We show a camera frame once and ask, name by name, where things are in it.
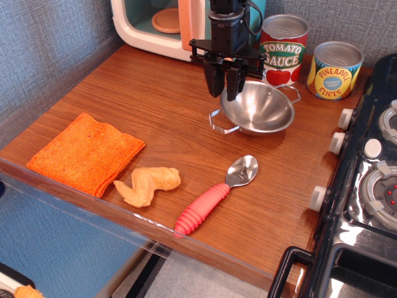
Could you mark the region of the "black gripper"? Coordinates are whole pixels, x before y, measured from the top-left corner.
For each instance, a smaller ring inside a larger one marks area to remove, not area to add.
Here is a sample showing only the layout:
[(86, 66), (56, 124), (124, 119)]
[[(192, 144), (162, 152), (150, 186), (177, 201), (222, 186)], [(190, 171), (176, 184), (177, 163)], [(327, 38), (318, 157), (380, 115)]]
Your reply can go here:
[(249, 13), (216, 14), (209, 13), (211, 21), (211, 38), (192, 39), (190, 59), (196, 63), (204, 61), (205, 56), (199, 50), (210, 55), (210, 63), (205, 60), (203, 69), (208, 92), (217, 97), (225, 87), (224, 69), (230, 69), (226, 75), (227, 100), (233, 101), (242, 92), (246, 76), (263, 79), (265, 75), (263, 54), (249, 44), (254, 31), (250, 26)]

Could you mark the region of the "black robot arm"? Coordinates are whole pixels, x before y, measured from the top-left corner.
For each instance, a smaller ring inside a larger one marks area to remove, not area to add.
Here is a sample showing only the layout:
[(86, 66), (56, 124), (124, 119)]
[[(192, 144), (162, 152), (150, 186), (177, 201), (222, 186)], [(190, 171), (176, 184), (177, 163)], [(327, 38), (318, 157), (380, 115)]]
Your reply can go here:
[(252, 1), (211, 1), (211, 38), (189, 42), (191, 61), (202, 64), (213, 97), (224, 91), (231, 102), (243, 91), (247, 77), (265, 76), (265, 54), (249, 44), (250, 36), (259, 35), (262, 28), (262, 23), (256, 30), (251, 28), (251, 8), (262, 16)]

